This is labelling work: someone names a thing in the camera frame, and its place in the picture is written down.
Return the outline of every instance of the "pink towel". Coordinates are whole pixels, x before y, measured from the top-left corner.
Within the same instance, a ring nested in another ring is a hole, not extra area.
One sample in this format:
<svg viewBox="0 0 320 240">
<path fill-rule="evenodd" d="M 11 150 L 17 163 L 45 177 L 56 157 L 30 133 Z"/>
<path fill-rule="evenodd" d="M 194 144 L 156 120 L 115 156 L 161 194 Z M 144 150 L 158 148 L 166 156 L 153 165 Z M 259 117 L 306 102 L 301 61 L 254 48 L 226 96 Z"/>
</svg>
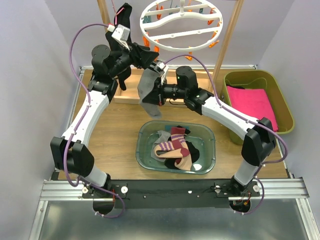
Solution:
<svg viewBox="0 0 320 240">
<path fill-rule="evenodd" d="M 259 120 L 265 117 L 271 121 L 273 131 L 278 131 L 276 116 L 264 89 L 226 88 L 234 109 Z"/>
</svg>

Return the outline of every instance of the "metal sheet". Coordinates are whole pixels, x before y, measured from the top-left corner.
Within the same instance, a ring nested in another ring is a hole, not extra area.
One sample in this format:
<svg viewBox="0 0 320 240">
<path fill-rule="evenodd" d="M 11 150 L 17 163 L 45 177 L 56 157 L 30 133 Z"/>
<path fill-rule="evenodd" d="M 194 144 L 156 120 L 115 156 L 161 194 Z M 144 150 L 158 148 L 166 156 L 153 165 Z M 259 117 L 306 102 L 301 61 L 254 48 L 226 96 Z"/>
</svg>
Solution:
<svg viewBox="0 0 320 240">
<path fill-rule="evenodd" d="M 295 199 L 267 199 L 250 215 L 222 208 L 129 209 L 95 216 L 91 201 L 52 201 L 41 240 L 307 240 Z"/>
</svg>

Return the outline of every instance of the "sock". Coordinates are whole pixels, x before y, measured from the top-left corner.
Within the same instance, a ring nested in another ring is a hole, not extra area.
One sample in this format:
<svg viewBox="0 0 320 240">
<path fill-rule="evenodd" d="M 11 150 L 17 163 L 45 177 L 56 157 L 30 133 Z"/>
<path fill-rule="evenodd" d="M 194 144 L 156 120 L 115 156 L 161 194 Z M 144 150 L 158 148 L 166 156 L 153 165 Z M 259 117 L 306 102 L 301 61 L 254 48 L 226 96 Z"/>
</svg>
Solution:
<svg viewBox="0 0 320 240">
<path fill-rule="evenodd" d="M 154 148 L 155 156 L 158 158 L 184 158 L 190 155 L 184 133 L 185 128 L 172 127 L 171 141 L 158 144 Z"/>
<path fill-rule="evenodd" d="M 153 119 L 160 119 L 162 114 L 157 105 L 142 102 L 143 99 L 154 89 L 155 80 L 160 76 L 159 73 L 147 68 L 143 71 L 138 84 L 139 104 Z"/>
<path fill-rule="evenodd" d="M 120 24 L 122 26 L 125 26 L 127 28 L 130 29 L 130 15 L 131 15 L 131 12 L 132 12 L 132 6 L 130 6 L 128 3 L 125 3 L 123 4 L 119 9 L 122 9 L 124 8 L 124 10 L 122 10 L 118 15 L 117 15 L 117 24 Z M 119 58 L 121 56 L 121 48 L 119 46 L 119 43 L 114 40 L 112 38 L 112 33 L 113 32 L 106 32 L 105 33 L 105 37 L 106 37 L 106 40 L 109 42 L 109 46 L 110 46 L 110 49 L 111 49 L 111 56 L 114 56 L 115 59 Z M 131 36 L 130 36 L 130 33 L 129 33 L 129 36 L 128 36 L 128 39 L 127 39 L 127 42 L 131 43 Z M 122 90 L 126 90 L 127 87 L 125 85 L 125 80 L 130 77 L 131 75 L 131 68 L 128 67 L 126 70 L 124 70 L 123 72 L 119 73 L 117 76 L 118 76 L 118 82 L 119 82 L 119 86 Z"/>
<path fill-rule="evenodd" d="M 185 140 L 185 134 L 186 129 L 184 127 L 178 126 L 178 127 L 172 127 L 171 128 L 171 140 L 180 140 L 181 145 L 188 149 L 188 145 Z M 174 162 L 174 166 L 176 166 L 178 169 L 185 170 L 185 171 L 190 171 L 192 167 L 192 159 L 191 155 L 183 156 L 182 158 L 178 158 Z"/>
<path fill-rule="evenodd" d="M 195 148 L 195 146 L 192 144 L 192 142 L 190 141 L 186 141 L 186 144 L 188 146 L 190 155 L 191 155 L 191 162 L 194 164 L 200 157 L 200 152 L 197 148 Z M 179 170 L 179 168 L 177 168 L 175 166 L 175 161 L 177 160 L 177 158 L 167 158 L 164 162 L 164 165 L 168 168 L 168 169 L 175 169 L 175 170 Z"/>
<path fill-rule="evenodd" d="M 162 143 L 162 142 L 167 142 L 168 139 L 170 138 L 170 132 L 167 132 L 167 131 L 158 131 L 158 135 L 159 135 L 159 138 L 154 142 L 154 144 L 152 145 L 152 149 L 151 149 L 151 157 L 159 162 L 164 162 L 166 159 L 164 158 L 159 158 L 155 155 L 155 152 L 154 152 L 154 149 L 155 147 Z"/>
</svg>

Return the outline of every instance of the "striped sock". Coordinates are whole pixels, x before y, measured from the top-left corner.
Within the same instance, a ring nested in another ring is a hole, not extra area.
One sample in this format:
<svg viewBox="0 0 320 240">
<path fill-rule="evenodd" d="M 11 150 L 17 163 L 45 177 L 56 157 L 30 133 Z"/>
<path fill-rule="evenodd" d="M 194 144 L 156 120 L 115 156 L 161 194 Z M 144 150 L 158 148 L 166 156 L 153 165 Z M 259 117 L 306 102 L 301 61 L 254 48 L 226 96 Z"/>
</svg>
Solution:
<svg viewBox="0 0 320 240">
<path fill-rule="evenodd" d="M 165 141 L 159 144 L 162 151 L 172 151 L 181 149 L 181 154 L 186 157 L 190 154 L 188 148 L 182 146 L 185 140 L 185 128 L 172 127 L 171 128 L 171 141 Z"/>
</svg>

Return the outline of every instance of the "gray wall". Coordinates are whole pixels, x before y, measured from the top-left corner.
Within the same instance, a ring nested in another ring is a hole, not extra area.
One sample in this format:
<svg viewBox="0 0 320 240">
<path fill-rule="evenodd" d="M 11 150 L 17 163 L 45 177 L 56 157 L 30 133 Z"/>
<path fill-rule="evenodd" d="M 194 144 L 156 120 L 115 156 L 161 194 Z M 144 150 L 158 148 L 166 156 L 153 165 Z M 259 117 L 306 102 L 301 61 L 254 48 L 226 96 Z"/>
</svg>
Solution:
<svg viewBox="0 0 320 240">
<path fill-rule="evenodd" d="M 320 22 L 319 0 L 295 0 L 258 67 L 274 74 L 295 118 L 284 136 L 286 160 L 295 177 L 303 177 L 320 225 Z"/>
<path fill-rule="evenodd" d="M 29 238 L 50 151 L 75 95 L 68 45 L 43 0 L 0 9 L 0 239 Z"/>
<path fill-rule="evenodd" d="M 287 15 L 293 1 L 294 0 L 245 0 L 223 64 L 258 64 L 283 19 Z M 46 2 L 68 43 L 72 40 L 75 32 L 83 25 L 102 21 L 96 1 L 77 0 L 77 4 L 75 4 L 73 0 L 46 0 Z M 130 18 L 132 40 L 139 44 L 143 44 L 139 19 L 143 9 L 153 2 L 153 0 L 114 0 L 116 9 L 122 6 L 124 2 L 129 3 L 133 7 Z M 172 5 L 176 6 L 178 2 L 178 0 L 173 0 Z M 198 56 L 205 64 L 213 65 L 216 63 L 222 39 L 227 29 L 235 2 L 229 0 L 210 0 L 210 2 L 220 9 L 224 19 L 225 27 L 219 37 L 220 43 L 211 49 L 205 48 L 194 52 L 193 54 Z M 111 0 L 106 0 L 106 3 L 110 18 L 113 19 L 114 10 L 112 8 Z M 171 25 L 167 24 L 164 27 L 159 28 L 157 32 L 161 34 L 194 30 L 199 28 L 199 24 L 201 24 L 201 28 L 208 27 L 207 22 L 194 19 L 183 19 L 177 20 Z M 176 44 L 184 44 L 185 47 L 197 46 L 199 45 L 199 41 L 203 43 L 203 39 L 208 40 L 211 36 L 211 33 L 207 33 L 183 39 L 167 39 L 163 40 L 163 43 L 167 43 L 170 46 Z M 81 66 L 91 65 L 91 50 L 98 44 L 107 44 L 107 41 L 104 39 L 104 29 L 102 27 L 93 27 L 92 29 L 87 29 L 83 32 L 76 43 L 76 52 L 74 54 Z M 174 52 L 160 50 L 160 58 L 164 60 L 176 55 L 177 53 Z M 189 62 L 184 57 L 178 58 L 172 63 L 197 64 L 195 61 Z"/>
</svg>

